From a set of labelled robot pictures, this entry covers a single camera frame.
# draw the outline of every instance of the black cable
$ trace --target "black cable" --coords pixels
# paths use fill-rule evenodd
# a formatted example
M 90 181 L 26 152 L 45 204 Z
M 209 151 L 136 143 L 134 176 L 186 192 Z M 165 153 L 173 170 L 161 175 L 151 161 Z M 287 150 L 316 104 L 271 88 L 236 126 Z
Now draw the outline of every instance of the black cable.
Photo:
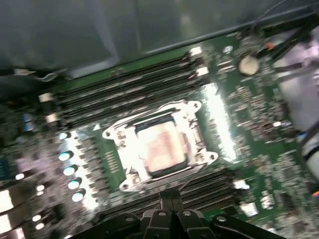
M 276 7 L 280 6 L 281 4 L 287 2 L 288 0 L 281 0 L 280 2 L 276 3 L 275 5 L 272 5 L 269 9 L 267 9 L 263 14 L 261 14 L 252 24 L 249 33 L 252 34 L 257 24 L 272 10 L 274 10 Z
M 302 62 L 298 62 L 296 64 L 288 65 L 288 66 L 281 66 L 281 67 L 275 67 L 276 72 L 287 72 L 287 71 L 295 71 L 299 70 L 304 67 L 304 64 Z
M 317 133 L 319 133 L 319 120 L 314 123 L 313 126 L 311 126 L 307 131 L 306 131 L 306 135 L 303 138 L 303 140 L 300 142 L 300 148 L 302 149 L 303 146 L 309 141 L 311 140 Z
M 307 155 L 304 157 L 305 161 L 307 162 L 315 153 L 319 151 L 319 145 L 314 147 Z

